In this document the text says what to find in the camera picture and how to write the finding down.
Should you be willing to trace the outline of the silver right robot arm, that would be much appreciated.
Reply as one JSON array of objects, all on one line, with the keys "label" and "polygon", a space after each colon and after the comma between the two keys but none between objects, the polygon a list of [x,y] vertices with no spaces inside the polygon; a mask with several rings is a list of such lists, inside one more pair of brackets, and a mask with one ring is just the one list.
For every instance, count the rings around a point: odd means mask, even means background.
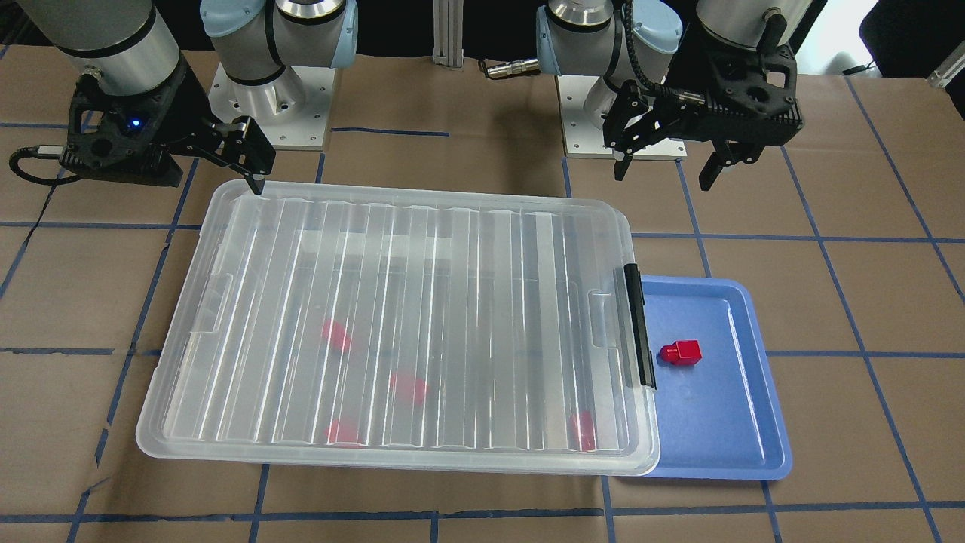
[{"label": "silver right robot arm", "polygon": [[355,1],[203,1],[204,33],[228,79],[234,117],[204,86],[152,1],[22,1],[76,66],[68,137],[18,149],[14,175],[42,186],[92,179],[176,188],[196,157],[263,192],[276,150],[264,129],[307,109],[297,69],[341,69],[357,51]]}]

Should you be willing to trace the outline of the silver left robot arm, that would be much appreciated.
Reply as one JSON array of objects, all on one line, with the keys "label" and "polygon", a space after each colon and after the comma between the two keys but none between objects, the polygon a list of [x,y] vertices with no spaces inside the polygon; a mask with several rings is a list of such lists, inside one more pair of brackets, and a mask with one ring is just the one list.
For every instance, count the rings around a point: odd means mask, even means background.
[{"label": "silver left robot arm", "polygon": [[712,145],[699,175],[709,190],[803,130],[792,39],[809,7],[697,1],[684,21],[665,1],[548,1],[535,15],[537,60],[609,93],[599,119],[617,181],[638,152],[682,139]]}]

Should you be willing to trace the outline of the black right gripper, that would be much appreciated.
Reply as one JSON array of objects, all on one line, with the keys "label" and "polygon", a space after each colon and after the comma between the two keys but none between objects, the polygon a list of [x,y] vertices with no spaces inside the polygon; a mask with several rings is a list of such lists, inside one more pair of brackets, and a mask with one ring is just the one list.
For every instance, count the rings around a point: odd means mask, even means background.
[{"label": "black right gripper", "polygon": [[106,77],[83,69],[70,100],[68,141],[59,164],[80,179],[176,188],[182,168],[175,155],[210,158],[244,178],[262,195],[276,150],[254,117],[217,120],[206,91],[180,57],[155,89],[108,95]]}]

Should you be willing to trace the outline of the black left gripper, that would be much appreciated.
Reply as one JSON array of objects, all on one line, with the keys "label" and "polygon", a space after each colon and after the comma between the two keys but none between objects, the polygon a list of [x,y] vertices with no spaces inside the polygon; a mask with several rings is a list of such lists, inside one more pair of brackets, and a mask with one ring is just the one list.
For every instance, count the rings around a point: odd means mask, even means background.
[{"label": "black left gripper", "polygon": [[659,97],[654,108],[639,83],[625,81],[603,120],[614,179],[624,180],[634,155],[671,135],[713,142],[697,179],[709,192],[721,172],[755,164],[763,146],[781,146],[805,126],[796,97],[794,51],[783,44],[767,54],[724,44],[704,30],[688,30],[673,56],[666,86],[703,97],[684,104]]}]

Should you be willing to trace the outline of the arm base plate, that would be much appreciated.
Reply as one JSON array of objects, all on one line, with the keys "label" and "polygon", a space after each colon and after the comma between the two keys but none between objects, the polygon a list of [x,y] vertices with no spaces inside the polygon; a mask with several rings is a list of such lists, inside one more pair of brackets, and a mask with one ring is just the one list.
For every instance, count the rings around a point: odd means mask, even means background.
[{"label": "arm base plate", "polygon": [[561,75],[556,80],[566,155],[569,158],[613,158],[612,151],[605,144],[602,128],[604,115],[616,100],[616,93],[596,76]]},{"label": "arm base plate", "polygon": [[208,100],[215,115],[256,120],[277,150],[323,151],[329,133],[337,69],[289,66],[272,82],[245,86],[217,66]]}]

